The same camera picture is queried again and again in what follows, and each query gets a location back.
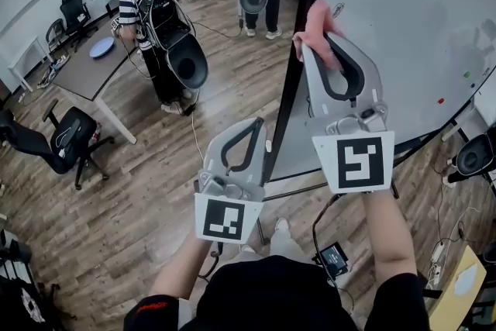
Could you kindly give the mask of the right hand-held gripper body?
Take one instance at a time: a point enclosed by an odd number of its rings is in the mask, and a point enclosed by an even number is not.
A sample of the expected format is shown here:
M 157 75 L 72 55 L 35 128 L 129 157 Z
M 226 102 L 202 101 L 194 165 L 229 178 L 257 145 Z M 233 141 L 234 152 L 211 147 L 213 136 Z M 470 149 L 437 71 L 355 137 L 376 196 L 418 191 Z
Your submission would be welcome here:
M 385 102 L 335 112 L 326 103 L 321 107 L 312 103 L 310 112 L 306 127 L 331 192 L 390 188 L 394 131 L 386 126 Z

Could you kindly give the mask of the grey mesh chair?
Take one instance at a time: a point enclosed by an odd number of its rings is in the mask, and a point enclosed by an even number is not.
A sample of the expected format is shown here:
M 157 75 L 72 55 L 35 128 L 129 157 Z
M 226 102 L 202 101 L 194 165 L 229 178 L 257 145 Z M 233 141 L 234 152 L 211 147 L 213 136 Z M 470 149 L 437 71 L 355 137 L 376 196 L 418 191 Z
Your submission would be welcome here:
M 46 32 L 45 40 L 49 51 L 54 52 L 64 41 L 66 29 L 62 19 L 55 20 Z

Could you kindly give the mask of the black high-back chair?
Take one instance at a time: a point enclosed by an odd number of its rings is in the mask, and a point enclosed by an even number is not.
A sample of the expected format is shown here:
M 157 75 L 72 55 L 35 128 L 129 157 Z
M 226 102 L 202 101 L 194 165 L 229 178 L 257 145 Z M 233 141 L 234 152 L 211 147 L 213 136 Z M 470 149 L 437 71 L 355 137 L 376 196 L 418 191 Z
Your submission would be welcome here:
M 81 41 L 89 38 L 89 33 L 98 31 L 98 27 L 87 25 L 91 16 L 83 0 L 62 0 L 60 11 L 66 22 L 65 33 L 71 40 L 74 52 L 77 53 Z

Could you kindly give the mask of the black printed shirt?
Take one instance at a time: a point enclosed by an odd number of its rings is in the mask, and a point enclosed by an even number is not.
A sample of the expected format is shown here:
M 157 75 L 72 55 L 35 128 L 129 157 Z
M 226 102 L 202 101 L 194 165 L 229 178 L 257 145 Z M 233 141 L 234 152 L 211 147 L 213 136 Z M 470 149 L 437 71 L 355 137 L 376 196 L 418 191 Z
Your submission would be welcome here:
M 51 331 L 27 283 L 0 276 L 0 331 Z

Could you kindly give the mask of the black metal rack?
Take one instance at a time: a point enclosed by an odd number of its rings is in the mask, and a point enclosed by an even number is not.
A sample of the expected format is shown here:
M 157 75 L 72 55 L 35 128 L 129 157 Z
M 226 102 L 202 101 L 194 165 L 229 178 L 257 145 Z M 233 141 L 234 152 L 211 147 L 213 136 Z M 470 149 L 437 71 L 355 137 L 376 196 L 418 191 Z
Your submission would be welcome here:
M 33 281 L 29 269 L 30 251 L 14 239 L 8 239 L 5 231 L 0 231 L 0 276 L 14 281 L 23 281 L 29 286 L 29 293 L 40 306 L 43 317 L 50 325 L 51 331 L 56 331 L 46 303 L 43 301 L 38 287 Z

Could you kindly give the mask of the blue plate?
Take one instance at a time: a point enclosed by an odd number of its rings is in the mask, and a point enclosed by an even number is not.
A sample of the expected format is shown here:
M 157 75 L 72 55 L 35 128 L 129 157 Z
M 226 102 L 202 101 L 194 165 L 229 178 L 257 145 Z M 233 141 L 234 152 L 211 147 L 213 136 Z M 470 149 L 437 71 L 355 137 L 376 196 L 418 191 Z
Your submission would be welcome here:
M 98 59 L 109 53 L 115 44 L 115 38 L 108 36 L 99 40 L 89 51 L 89 56 L 92 59 Z

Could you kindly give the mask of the yellow wooden table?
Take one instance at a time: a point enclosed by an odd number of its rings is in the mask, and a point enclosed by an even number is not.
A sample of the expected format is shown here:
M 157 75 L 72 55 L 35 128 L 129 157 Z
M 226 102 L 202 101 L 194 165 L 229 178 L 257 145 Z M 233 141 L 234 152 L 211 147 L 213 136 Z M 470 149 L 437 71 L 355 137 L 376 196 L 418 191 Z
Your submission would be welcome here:
M 473 264 L 478 265 L 477 278 L 473 288 L 465 295 L 455 295 L 454 285 L 458 274 Z M 475 252 L 466 246 L 452 272 L 440 298 L 429 312 L 430 331 L 457 331 L 470 311 L 480 292 L 487 271 Z

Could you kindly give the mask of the person's light trousers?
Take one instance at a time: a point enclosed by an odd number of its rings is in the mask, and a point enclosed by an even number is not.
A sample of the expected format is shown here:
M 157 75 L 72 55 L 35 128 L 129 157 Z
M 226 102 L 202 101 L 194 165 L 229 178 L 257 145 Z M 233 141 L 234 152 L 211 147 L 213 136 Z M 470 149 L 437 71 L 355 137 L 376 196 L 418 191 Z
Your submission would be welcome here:
M 270 255 L 281 256 L 303 264 L 311 264 L 311 260 L 302 248 L 292 239 L 288 229 L 278 229 L 270 239 Z

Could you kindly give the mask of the pink knitted cloth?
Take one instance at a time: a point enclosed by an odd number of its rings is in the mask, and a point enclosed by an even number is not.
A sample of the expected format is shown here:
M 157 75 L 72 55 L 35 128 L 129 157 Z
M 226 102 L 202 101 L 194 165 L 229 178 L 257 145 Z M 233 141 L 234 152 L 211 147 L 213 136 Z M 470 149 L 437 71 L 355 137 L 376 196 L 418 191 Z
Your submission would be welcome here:
M 328 69 L 343 72 L 342 64 L 338 61 L 325 38 L 326 33 L 333 33 L 345 38 L 343 32 L 334 22 L 329 4 L 324 0 L 315 0 L 308 10 L 305 30 L 293 35 L 296 57 L 300 62 L 303 61 L 302 44 L 304 43 L 322 58 Z

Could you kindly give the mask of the black battery pack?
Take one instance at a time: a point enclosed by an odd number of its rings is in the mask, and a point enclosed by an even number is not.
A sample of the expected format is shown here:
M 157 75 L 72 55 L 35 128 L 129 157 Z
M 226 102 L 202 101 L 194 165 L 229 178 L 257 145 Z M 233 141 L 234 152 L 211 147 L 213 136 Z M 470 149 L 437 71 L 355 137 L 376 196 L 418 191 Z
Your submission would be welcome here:
M 339 243 L 335 242 L 320 250 L 319 253 L 333 280 L 349 271 L 349 259 Z

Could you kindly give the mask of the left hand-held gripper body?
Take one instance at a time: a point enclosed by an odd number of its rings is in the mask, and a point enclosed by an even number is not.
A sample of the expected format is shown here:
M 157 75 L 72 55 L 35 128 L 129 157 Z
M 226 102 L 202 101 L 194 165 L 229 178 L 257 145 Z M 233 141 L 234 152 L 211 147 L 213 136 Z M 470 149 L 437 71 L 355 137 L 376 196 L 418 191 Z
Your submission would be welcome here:
M 195 192 L 195 233 L 203 240 L 246 243 L 264 206 L 265 191 L 252 182 L 202 170 Z

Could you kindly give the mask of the black office chair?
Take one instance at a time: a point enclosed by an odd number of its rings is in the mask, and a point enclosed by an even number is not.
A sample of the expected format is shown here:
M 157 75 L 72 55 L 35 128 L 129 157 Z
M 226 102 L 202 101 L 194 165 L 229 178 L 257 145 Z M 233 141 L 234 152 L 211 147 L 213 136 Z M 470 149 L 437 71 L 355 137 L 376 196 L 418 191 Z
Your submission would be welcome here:
M 104 181 L 108 174 L 95 162 L 92 154 L 105 144 L 113 144 L 115 138 L 107 136 L 95 143 L 90 143 L 96 133 L 98 124 L 86 112 L 73 106 L 57 119 L 54 109 L 58 101 L 54 99 L 42 116 L 42 120 L 51 121 L 54 132 L 48 140 L 42 133 L 25 127 L 15 121 L 12 111 L 0 111 L 0 141 L 7 142 L 15 150 L 45 160 L 57 174 L 66 174 L 73 167 L 77 168 L 74 187 L 81 190 L 81 175 L 86 164 L 91 165 Z

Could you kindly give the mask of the person's right forearm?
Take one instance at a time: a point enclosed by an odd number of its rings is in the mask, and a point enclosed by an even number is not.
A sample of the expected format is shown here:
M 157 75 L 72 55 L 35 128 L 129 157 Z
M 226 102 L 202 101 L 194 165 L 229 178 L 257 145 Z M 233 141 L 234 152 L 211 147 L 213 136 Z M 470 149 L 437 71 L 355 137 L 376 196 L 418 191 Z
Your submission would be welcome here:
M 362 198 L 378 284 L 398 274 L 417 274 L 412 235 L 390 190 Z

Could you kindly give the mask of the white whiteboard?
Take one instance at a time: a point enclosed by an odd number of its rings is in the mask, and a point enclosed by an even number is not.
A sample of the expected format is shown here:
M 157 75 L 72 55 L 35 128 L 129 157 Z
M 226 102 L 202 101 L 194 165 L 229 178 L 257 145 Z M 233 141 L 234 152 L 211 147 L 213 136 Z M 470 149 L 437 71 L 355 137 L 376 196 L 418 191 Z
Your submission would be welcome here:
M 299 0 L 296 29 L 314 1 Z M 325 1 L 377 65 L 387 128 L 401 152 L 448 122 L 496 69 L 496 0 Z

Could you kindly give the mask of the white power strip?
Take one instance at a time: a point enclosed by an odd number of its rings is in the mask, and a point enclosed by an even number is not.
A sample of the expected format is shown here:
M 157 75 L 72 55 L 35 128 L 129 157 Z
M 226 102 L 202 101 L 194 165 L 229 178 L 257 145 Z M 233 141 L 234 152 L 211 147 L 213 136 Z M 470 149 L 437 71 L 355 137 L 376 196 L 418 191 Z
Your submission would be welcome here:
M 430 263 L 435 264 L 438 262 L 439 258 L 441 257 L 444 248 L 445 248 L 445 243 L 443 241 L 439 241 L 435 246 L 432 251 L 431 257 L 430 257 Z

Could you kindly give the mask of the person's left forearm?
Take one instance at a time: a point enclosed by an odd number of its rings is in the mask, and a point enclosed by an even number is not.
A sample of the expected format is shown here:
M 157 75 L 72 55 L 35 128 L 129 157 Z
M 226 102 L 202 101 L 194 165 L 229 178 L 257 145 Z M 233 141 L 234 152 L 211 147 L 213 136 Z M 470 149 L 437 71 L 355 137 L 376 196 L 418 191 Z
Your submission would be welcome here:
M 188 300 L 211 246 L 192 230 L 158 274 L 150 294 Z

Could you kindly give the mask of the white small table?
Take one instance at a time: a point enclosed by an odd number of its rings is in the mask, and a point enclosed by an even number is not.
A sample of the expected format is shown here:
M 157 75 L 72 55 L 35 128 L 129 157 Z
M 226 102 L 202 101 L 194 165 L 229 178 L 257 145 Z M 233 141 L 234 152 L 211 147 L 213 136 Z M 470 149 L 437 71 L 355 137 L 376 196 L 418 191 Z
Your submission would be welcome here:
M 41 42 L 37 36 L 34 36 L 31 40 L 28 40 L 22 47 L 21 49 L 17 52 L 17 54 L 13 57 L 12 61 L 10 62 L 8 66 L 8 70 L 10 71 L 11 75 L 14 76 L 20 83 L 20 85 L 27 91 L 33 93 L 33 88 L 32 86 L 27 82 L 27 80 L 24 78 L 23 75 L 21 75 L 18 66 L 20 65 L 21 61 L 23 58 L 26 57 L 28 52 L 31 49 L 35 49 L 36 52 L 38 53 L 40 57 L 40 62 L 43 64 L 45 60 L 48 60 L 49 62 L 53 63 L 53 57 L 50 55 L 49 52 L 47 52 L 43 46 L 41 45 Z

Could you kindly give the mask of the person's black shirt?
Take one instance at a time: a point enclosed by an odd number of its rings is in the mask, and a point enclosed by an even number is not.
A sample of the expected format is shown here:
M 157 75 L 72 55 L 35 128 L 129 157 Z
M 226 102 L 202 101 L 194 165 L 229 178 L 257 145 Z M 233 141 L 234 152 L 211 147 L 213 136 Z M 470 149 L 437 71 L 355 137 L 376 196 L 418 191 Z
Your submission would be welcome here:
M 179 301 L 142 299 L 123 331 L 358 331 L 323 269 L 282 256 L 227 264 L 213 275 L 194 318 L 179 323 Z M 417 275 L 398 274 L 377 290 L 365 331 L 430 331 Z

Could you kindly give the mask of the dark table with white legs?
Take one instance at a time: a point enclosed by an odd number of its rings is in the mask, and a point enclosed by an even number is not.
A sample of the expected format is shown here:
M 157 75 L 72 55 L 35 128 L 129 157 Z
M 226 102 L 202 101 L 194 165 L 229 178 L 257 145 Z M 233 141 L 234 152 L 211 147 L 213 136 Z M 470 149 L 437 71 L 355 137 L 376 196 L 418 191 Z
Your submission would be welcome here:
M 91 48 L 100 40 L 112 37 L 110 20 L 82 44 L 63 66 L 53 83 L 74 101 L 76 97 L 94 103 L 107 120 L 131 143 L 136 137 L 126 128 L 117 115 L 105 104 L 103 95 L 119 68 L 129 59 L 135 47 L 131 42 L 116 39 L 112 49 L 103 57 L 90 56 Z

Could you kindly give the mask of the white paper sheet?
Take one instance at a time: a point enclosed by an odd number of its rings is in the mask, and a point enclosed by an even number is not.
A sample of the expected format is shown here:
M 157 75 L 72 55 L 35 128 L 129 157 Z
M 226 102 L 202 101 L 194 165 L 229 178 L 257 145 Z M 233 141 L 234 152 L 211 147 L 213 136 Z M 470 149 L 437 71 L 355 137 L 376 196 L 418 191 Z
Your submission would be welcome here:
M 477 271 L 478 265 L 473 264 L 458 274 L 454 285 L 455 295 L 465 295 L 473 288 L 477 278 Z

